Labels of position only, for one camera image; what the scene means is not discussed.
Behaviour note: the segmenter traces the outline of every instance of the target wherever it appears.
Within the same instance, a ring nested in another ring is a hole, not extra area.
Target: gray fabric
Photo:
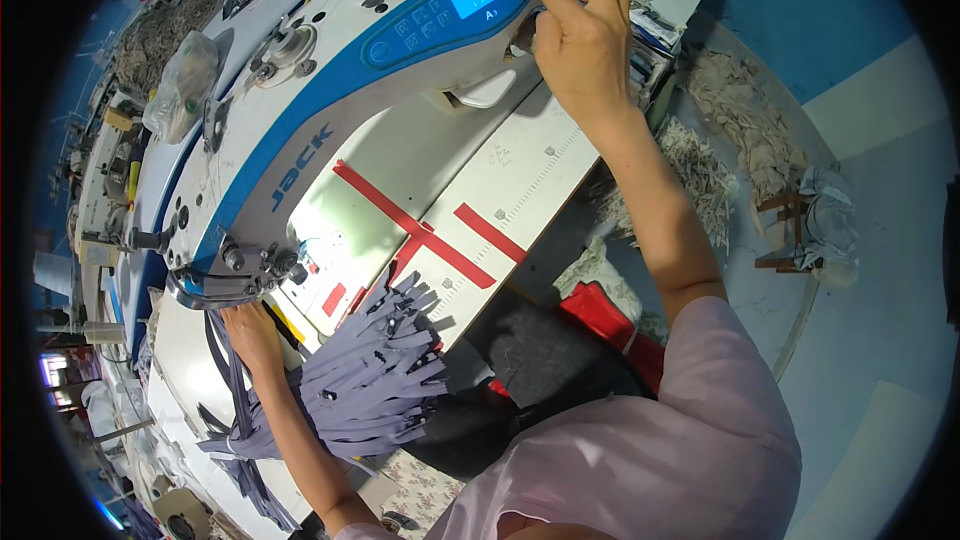
[[[846,266],[857,279],[857,213],[851,198],[850,181],[836,171],[811,165],[803,174],[799,191],[812,195],[803,220],[803,252],[796,257],[797,269],[804,270],[817,259]]]
[[[421,313],[436,296],[414,287],[416,274],[396,287],[386,285],[386,275],[330,339],[287,374],[294,399],[317,438],[331,455],[352,465],[357,464],[353,457],[383,455],[421,438],[425,400],[447,393],[446,383],[438,379],[444,364],[431,350],[439,338]],[[235,455],[236,459],[211,459],[233,476],[261,515],[283,531],[298,530],[258,472],[254,460],[280,459],[281,454],[257,392],[244,387],[243,363],[230,346],[218,311],[206,312],[206,333],[214,362],[233,394],[236,417],[227,427],[199,405],[209,439],[198,447]]]

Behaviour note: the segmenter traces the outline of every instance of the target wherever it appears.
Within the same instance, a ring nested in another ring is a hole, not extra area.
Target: fabric scrap
[[[710,243],[726,249],[729,254],[730,215],[734,211],[731,203],[739,190],[737,175],[716,158],[714,149],[705,139],[675,116],[670,116],[656,135],[656,143],[686,191]],[[595,200],[599,222],[614,222],[616,238],[633,236],[630,212],[613,177],[601,180],[590,192],[594,197],[599,196]],[[630,245],[637,246],[636,240]]]
[[[750,176],[751,207],[797,188],[807,153],[793,142],[783,111],[758,88],[759,66],[704,48],[694,55],[686,90],[702,114],[726,131]]]

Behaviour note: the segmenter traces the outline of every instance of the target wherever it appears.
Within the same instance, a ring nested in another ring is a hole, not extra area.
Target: plastic bag
[[[168,145],[179,144],[204,114],[217,81],[217,45],[191,31],[163,66],[160,86],[143,113],[143,125]]]

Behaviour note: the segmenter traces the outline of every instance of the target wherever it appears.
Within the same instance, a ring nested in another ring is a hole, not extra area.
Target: sewing workstation
[[[631,1],[630,91],[648,118],[666,108],[699,2]],[[209,94],[191,105],[201,115],[154,134],[143,156],[103,319],[122,324],[134,366],[149,351],[145,402],[174,485],[251,538],[286,538],[197,446],[210,433],[198,405],[227,426],[235,415],[210,313],[262,301],[287,331],[294,369],[378,280],[415,273],[436,296],[427,313],[450,352],[599,156],[537,68],[538,0],[231,8],[194,38],[193,58],[216,55]],[[283,461],[257,465],[303,522],[311,509]],[[358,469],[379,509],[396,488]]]

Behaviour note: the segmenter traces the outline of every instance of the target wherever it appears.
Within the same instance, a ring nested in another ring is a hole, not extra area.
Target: fabric pile
[[[756,63],[704,48],[694,55],[686,83],[702,114],[723,127],[740,151],[738,164],[753,184],[754,208],[796,189],[807,169],[807,154],[790,138],[784,113],[757,88],[758,69]]]
[[[186,35],[202,30],[224,0],[183,0],[177,6],[158,1],[130,24],[114,53],[117,79],[144,97],[161,84],[163,67]]]
[[[857,281],[857,214],[852,185],[831,169],[811,165],[803,174],[799,192],[813,199],[803,219],[803,246],[795,258],[798,270],[805,270],[823,258],[824,267],[814,274],[831,286],[846,288]]]
[[[444,371],[436,352],[439,338],[422,313],[435,294],[414,287],[416,274],[395,287],[387,285],[387,275],[316,353],[287,374],[294,399],[317,438],[331,455],[355,466],[362,465],[354,457],[384,455],[422,438],[424,402],[447,393],[446,383],[438,378]],[[210,438],[198,447],[233,476],[257,512],[285,532],[298,530],[258,471],[255,460],[280,459],[281,454],[257,393],[245,389],[243,363],[231,348],[218,311],[206,312],[206,335],[233,394],[236,417],[226,426],[199,405]]]
[[[706,230],[710,242],[730,251],[729,223],[733,211],[731,201],[737,196],[738,181],[727,166],[720,162],[710,144],[689,127],[671,116],[666,126],[656,135],[656,143],[670,169],[693,203],[697,218]],[[617,238],[629,238],[634,234],[630,213],[623,201],[620,188],[607,175],[594,185],[591,193],[596,196],[600,223],[614,223]]]

